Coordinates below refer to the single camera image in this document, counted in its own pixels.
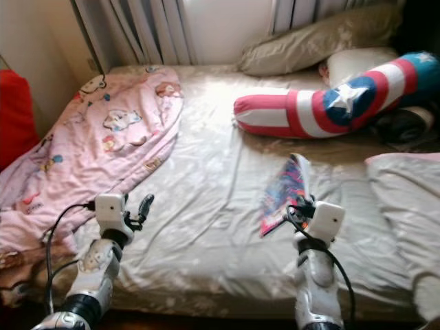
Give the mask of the colourful picture book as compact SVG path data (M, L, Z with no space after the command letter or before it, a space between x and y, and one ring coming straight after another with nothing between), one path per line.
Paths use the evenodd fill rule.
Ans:
M264 194L260 198L260 237L264 238L270 232L284 223L288 207L305 206L314 203L308 180L311 163L298 153L290 154L283 164L282 170L274 176Z

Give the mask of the pink cartoon print blanket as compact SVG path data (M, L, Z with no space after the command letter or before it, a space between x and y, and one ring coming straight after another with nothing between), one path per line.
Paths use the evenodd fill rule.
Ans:
M38 144L1 173L0 274L28 276L62 211L126 194L170 156L184 103L176 71L156 66L86 82Z

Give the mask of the beige floral bed sheet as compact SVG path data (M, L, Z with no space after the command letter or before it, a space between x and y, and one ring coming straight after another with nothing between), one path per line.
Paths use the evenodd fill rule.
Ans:
M259 198L292 152L311 161L310 189L346 219L332 252L352 280L358 320L412 321L440 299L419 288L380 210L366 161L390 152L365 134L283 140L232 123L233 98L254 86L312 87L315 73L253 78L228 67L179 67L183 107L170 156L138 156L150 171L129 183L130 204L156 195L143 232L124 249L112 305L119 310L226 318L291 318L292 230L258 236Z

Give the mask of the star shield bolster pillow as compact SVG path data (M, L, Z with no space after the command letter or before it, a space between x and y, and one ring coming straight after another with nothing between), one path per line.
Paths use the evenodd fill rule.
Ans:
M233 102L234 120L250 134L333 138L362 129L390 110L440 92L440 59L403 54L327 90L256 88Z

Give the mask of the floral pillow with pink edge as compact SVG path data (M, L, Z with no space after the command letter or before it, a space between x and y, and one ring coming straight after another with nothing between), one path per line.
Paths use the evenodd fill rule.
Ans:
M390 152L365 163L380 211L398 240L416 310L440 327L440 152Z

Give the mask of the red cushion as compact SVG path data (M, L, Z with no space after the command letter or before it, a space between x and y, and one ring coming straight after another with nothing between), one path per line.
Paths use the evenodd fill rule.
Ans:
M28 80L11 69L0 72L0 169L5 170L40 141Z

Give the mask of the white pillow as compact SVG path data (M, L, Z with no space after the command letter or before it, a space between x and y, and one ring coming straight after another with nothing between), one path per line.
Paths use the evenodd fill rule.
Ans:
M399 53L391 47L348 49L318 64L318 73L327 86L336 87L398 57Z

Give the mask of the grey striped curtain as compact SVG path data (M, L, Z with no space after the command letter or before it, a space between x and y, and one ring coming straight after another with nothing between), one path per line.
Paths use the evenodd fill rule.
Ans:
M273 0L271 34L282 34L334 14L374 4L403 4L406 0Z
M191 65L183 0L70 0L98 72L138 64Z

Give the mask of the tan pillow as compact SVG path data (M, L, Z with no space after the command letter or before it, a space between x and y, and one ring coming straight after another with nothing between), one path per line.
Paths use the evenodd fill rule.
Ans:
M333 54L389 46L402 24L402 7L380 3L346 10L296 30L281 32L245 47L236 66L251 76L297 72Z

